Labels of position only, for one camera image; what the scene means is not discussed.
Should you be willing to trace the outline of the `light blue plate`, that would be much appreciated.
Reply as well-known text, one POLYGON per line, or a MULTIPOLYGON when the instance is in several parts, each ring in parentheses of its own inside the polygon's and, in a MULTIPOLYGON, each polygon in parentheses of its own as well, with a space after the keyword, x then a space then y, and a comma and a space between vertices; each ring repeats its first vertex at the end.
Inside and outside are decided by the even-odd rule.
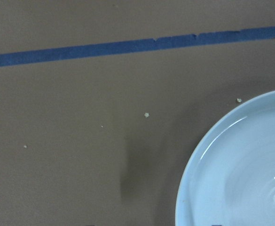
POLYGON ((219 120, 192 153, 175 208, 178 226, 275 226, 275 91, 219 120))

